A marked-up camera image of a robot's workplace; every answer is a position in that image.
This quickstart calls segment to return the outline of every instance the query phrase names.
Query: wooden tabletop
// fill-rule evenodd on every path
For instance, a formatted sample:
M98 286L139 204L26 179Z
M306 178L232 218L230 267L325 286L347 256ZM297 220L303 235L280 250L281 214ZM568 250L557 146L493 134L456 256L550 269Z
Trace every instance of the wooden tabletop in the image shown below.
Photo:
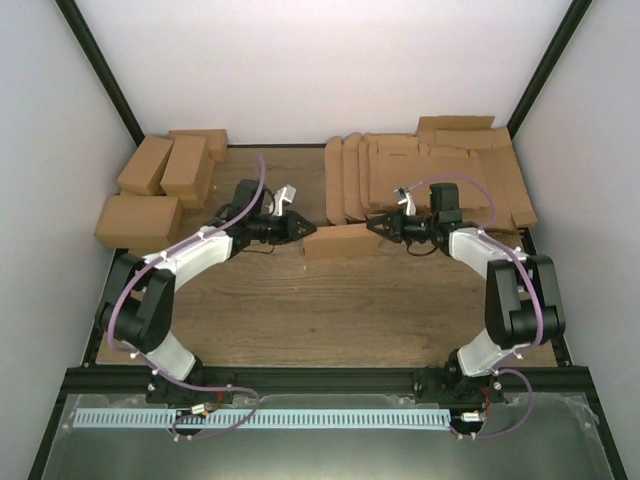
M327 224L322 149L230 148L226 162L216 164L205 208L185 214L182 236L229 202L241 179L256 176L257 152L267 162L269 187L294 185L291 208ZM191 280L176 293L171 329L208 365L441 365L484 327L484 283L440 252L416 258L385 241L375 257L306 261L298 242L270 255L243 252ZM132 360L103 342L97 362ZM555 366L551 346L516 365Z

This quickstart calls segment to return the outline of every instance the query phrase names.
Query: stacked cardboard box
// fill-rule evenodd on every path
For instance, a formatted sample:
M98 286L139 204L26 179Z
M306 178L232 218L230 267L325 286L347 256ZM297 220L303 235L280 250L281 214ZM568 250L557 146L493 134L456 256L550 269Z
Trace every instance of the stacked cardboard box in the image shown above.
M536 214L506 128L492 129L493 117L422 117L415 134L353 133L333 137L325 148L326 214L336 227L331 237L353 238L344 225L366 215L398 208L395 189L424 182L412 191L420 213L429 211L429 185L456 183L464 219L483 224L491 218L489 201L472 178L492 197L495 219L488 230L514 232L536 224ZM362 226L362 239L370 232ZM309 237L307 243L314 240ZM327 240L326 249L336 245ZM348 256L360 253L351 249ZM363 247L362 254L371 254Z
M147 136L118 177L120 195L105 202L96 237L108 247L148 253L178 240L183 209L204 207L214 160L224 160L225 130L174 130Z

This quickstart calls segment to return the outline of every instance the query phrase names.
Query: robotic arm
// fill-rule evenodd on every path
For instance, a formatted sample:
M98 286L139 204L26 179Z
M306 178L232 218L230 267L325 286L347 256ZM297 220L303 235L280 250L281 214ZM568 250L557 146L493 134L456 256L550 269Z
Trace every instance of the robotic arm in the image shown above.
M445 364L447 387L454 390L464 379L491 375L505 357L519 356L521 349L530 346L537 332L532 300L511 256L484 240L484 232L475 224L462 221L455 184L431 185L431 216L416 215L407 189L396 190L396 196L400 208L369 219L369 230L408 246L431 241L445 255L465 263L487 282L485 328L471 343L452 352ZM528 272L540 301L544 325L541 343L561 336L565 319L553 262L546 256L527 255L519 248L513 253Z
M226 231L207 235L244 210L257 189L257 181L242 180L232 202L191 237L192 242L187 242L190 246L175 255L169 256L162 251L143 257L130 253L118 257L107 278L96 312L96 325L107 330L114 306L127 283L145 265L158 261L125 299L116 320L114 337L142 352L171 377L197 383L189 376L201 362L171 333L174 293L207 268L240 253L253 240L283 245L316 231L316 226L297 212L285 210L296 194L296 189L287 185L272 195L269 213L262 213L263 190L255 206L241 221Z

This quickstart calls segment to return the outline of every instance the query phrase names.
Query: wood grain surface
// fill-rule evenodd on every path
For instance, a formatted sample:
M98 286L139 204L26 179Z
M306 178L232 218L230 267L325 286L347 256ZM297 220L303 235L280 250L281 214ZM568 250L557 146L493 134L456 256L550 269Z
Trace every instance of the wood grain surface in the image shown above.
M322 149L231 148L216 164L205 209L186 213L182 236L229 202L238 181L255 177L258 151L269 187L294 185L292 208L327 224ZM416 258L385 241L376 257L305 261L299 242L271 255L241 253L191 280L176 293L171 328L208 365L421 367L471 341L483 311L484 280L440 252ZM98 363L132 360L103 343ZM516 364L555 366L551 346Z

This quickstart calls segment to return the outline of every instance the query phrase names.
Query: black vertical post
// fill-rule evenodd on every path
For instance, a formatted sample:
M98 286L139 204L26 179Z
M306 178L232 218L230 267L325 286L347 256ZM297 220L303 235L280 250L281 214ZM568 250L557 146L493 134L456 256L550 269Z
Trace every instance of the black vertical post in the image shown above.
M529 110L531 110L531 106L536 101L536 98L538 98L542 87L546 83L547 78L549 78L549 75L551 75L556 63L558 63L562 52L569 43L569 40L571 40L573 32L575 32L580 24L589 5L591 5L591 0L573 0L571 2L558 30L556 30L555 35L551 39L551 43L549 43L547 50L544 52L542 60L540 60L538 67L533 73L529 85L527 85L516 109L513 111L509 123L507 123L511 138L515 137L516 133L518 133L518 129L522 125L522 122L524 122Z
M96 75L98 75L100 82L102 82L102 86L107 91L109 98L111 98L125 127L129 130L133 141L136 145L140 145L144 139L144 133L142 133L138 120L136 120L131 107L127 103L127 99L124 97L122 90L120 90L116 77L113 76L109 64L102 55L96 39L93 38L91 30L89 30L87 23L84 21L78 5L75 0L56 0L56 3L62 15L64 15L64 18L67 20L69 27L71 27L73 34L76 36L82 50L84 50Z

